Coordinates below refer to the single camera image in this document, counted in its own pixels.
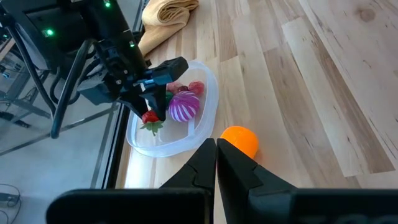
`plastic container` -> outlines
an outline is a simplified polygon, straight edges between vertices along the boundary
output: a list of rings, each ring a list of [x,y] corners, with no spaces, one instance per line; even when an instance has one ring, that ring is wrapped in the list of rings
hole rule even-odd
[[[213,132],[218,106],[218,84],[214,73],[198,61],[188,63],[188,70],[178,79],[188,86],[194,80],[205,84],[205,92],[200,97],[200,110],[189,122],[174,121],[169,112],[163,128],[156,136],[151,131],[140,129],[142,121],[134,113],[130,113],[127,125],[127,141],[138,152],[151,157],[167,157],[178,153],[197,149]]]

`gray floor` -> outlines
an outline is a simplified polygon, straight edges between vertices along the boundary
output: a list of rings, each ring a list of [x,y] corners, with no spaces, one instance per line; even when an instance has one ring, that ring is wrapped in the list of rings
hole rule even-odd
[[[52,79],[53,76],[45,82],[46,89]],[[31,86],[28,83],[24,91]],[[34,105],[48,110],[40,96]],[[63,126],[70,129],[64,130],[58,139],[45,137],[51,127],[47,118],[35,114],[24,118],[32,125],[29,129],[0,119],[0,184],[11,184],[21,191],[21,210],[14,223],[44,223],[45,211],[56,196],[71,189],[101,186],[117,115],[117,111],[110,110],[111,106],[95,106],[81,96],[68,107]],[[106,113],[92,121],[71,125],[102,111]],[[8,112],[23,113],[16,107],[8,108]],[[18,148],[26,142],[29,145]],[[2,185],[0,192],[15,194],[13,188]],[[19,205],[8,208],[0,203],[0,210],[8,214],[9,221],[18,208]],[[6,216],[0,212],[0,224],[3,223]]]

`orange ball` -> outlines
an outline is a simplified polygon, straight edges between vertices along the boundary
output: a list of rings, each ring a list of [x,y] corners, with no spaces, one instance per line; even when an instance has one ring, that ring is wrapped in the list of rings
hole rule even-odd
[[[227,140],[251,159],[254,158],[259,148],[259,140],[257,136],[252,131],[244,127],[229,127],[223,132],[221,138]]]

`folded cloth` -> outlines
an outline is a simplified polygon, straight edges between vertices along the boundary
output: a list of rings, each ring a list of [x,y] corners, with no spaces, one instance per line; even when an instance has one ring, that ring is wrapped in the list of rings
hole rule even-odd
[[[138,46],[145,56],[187,25],[197,0],[150,0],[142,12],[145,33]]]

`strawberry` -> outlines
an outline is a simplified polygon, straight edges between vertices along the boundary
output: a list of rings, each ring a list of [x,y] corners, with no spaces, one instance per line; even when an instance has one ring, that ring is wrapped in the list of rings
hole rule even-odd
[[[150,111],[147,111],[146,113],[144,113],[144,115],[142,115],[141,119],[144,124],[146,124],[148,122],[154,123],[159,120],[159,118],[157,117],[154,110],[150,110]]]
[[[150,110],[142,115],[142,122],[144,123],[141,129],[146,129],[148,131],[152,131],[152,134],[156,136],[157,131],[160,128],[163,128],[163,121],[160,121],[159,118],[156,116],[155,111]]]

